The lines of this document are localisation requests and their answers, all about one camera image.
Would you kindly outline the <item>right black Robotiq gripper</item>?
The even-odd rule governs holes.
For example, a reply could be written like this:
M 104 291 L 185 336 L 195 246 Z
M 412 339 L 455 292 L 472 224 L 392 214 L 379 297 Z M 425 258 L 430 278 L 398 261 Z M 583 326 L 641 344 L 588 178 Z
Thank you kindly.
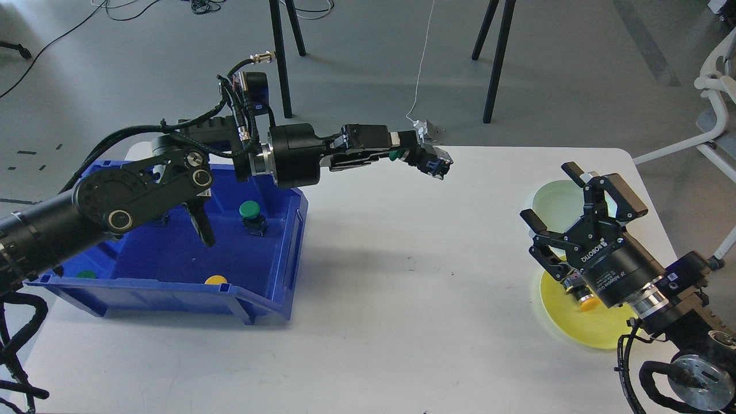
M 626 228 L 647 215 L 647 205 L 618 173 L 585 173 L 574 162 L 561 168 L 582 189 L 582 215 L 558 233 L 549 231 L 532 209 L 520 212 L 533 233 L 531 256 L 557 282 L 580 275 L 608 308 L 628 305 L 637 317 L 667 315 L 681 302 L 679 275 Z

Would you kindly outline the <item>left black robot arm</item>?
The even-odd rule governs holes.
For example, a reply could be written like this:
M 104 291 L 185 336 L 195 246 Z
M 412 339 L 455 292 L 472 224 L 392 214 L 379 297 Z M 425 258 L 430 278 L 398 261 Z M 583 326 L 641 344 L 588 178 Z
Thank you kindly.
M 253 323 L 289 318 L 305 228 L 301 189 L 331 172 L 401 160 L 442 179 L 452 160 L 416 131 L 344 125 L 316 136 L 276 126 L 265 73 L 253 55 L 219 77 L 221 102 L 195 120 L 119 129 L 103 139 L 62 191 L 2 219 L 2 306 L 34 314 L 11 335 L 2 318 L 2 389 L 27 412 L 46 390 L 30 384 L 18 351 L 48 314 L 40 285 L 95 316 L 113 308 L 228 313 Z M 264 138 L 258 116 L 268 116 Z

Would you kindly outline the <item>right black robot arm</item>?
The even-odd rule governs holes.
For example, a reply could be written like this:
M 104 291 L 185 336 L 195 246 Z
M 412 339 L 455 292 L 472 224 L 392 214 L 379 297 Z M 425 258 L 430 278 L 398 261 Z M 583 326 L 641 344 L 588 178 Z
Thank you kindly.
M 620 175 L 585 173 L 574 162 L 562 169 L 582 191 L 582 214 L 559 233 L 532 209 L 523 210 L 531 229 L 529 252 L 573 298 L 633 309 L 615 367 L 632 411 L 644 411 L 629 375 L 629 354 L 642 328 L 646 343 L 663 336 L 677 348 L 670 362 L 641 364 L 639 383 L 653 403 L 680 413 L 733 413 L 734 330 L 708 307 L 703 288 L 710 260 L 692 251 L 663 267 L 627 231 L 647 206 Z

